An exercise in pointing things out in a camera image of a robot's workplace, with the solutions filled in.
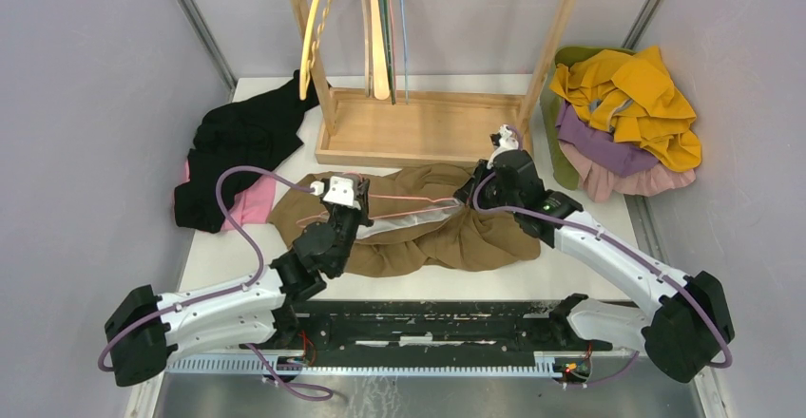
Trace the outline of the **pink wire hanger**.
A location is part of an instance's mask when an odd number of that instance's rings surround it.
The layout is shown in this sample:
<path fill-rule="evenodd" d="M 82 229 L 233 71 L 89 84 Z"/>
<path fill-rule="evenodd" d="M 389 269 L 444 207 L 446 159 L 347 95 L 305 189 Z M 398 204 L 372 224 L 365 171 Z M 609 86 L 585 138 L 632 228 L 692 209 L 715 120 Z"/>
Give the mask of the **pink wire hanger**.
<path fill-rule="evenodd" d="M 456 203 L 453 193 L 470 176 L 467 168 L 447 165 L 405 168 L 385 176 L 341 173 L 342 177 L 370 182 L 369 214 L 372 219 L 398 219 L 434 212 Z M 293 191 L 275 208 L 270 220 L 304 227 L 328 219 L 328 212 L 316 196 Z"/>

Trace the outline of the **yellow garment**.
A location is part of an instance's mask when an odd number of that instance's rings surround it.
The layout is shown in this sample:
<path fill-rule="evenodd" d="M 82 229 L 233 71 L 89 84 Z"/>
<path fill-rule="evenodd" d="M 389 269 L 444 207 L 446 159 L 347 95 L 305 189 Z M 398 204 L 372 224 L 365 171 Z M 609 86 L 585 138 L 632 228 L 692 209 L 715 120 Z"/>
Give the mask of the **yellow garment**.
<path fill-rule="evenodd" d="M 677 89 L 660 48 L 629 54 L 604 49 L 572 65 L 558 63 L 548 85 L 587 126 L 651 153 L 674 172 L 700 166 L 697 114 Z"/>

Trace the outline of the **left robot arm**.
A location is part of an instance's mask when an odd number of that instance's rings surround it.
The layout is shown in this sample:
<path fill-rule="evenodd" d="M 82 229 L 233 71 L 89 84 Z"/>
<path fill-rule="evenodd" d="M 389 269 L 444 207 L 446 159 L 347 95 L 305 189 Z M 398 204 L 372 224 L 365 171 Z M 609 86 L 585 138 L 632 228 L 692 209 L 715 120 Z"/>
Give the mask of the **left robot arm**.
<path fill-rule="evenodd" d="M 149 285 L 131 290 L 104 325 L 107 344 L 98 360 L 119 387 L 138 385 L 185 357 L 227 346 L 297 341 L 294 304 L 324 291 L 342 276 L 361 227 L 369 217 L 370 183 L 334 175 L 310 186 L 328 218 L 308 224 L 288 251 L 261 260 L 249 275 L 216 285 L 156 294 Z"/>

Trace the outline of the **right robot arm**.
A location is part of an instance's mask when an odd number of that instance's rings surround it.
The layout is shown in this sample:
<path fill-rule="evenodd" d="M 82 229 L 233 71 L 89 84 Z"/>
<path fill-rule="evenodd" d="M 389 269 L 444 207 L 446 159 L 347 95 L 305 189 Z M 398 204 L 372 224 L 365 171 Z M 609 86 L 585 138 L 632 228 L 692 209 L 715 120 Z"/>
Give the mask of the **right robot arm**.
<path fill-rule="evenodd" d="M 525 234 L 581 261 L 632 301 L 625 307 L 569 296 L 548 325 L 556 347 L 603 341 L 646 354 L 680 383 L 706 367 L 732 366 L 735 329 L 721 282 L 706 271 L 690 275 L 623 242 L 579 201 L 545 188 L 528 152 L 481 160 L 454 196 L 480 214 L 511 215 Z"/>

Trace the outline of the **tan pleated skirt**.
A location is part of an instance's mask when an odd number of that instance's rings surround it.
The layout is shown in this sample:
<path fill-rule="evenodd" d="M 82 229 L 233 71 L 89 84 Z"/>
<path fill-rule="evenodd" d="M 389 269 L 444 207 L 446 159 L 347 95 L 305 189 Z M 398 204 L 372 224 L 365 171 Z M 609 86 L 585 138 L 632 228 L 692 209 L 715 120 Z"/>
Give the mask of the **tan pleated skirt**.
<path fill-rule="evenodd" d="M 525 234 L 511 215 L 480 214 L 455 201 L 419 216 L 370 217 L 374 226 L 360 229 L 347 272 L 404 276 L 431 265 L 483 272 L 541 254 L 539 240 Z"/>

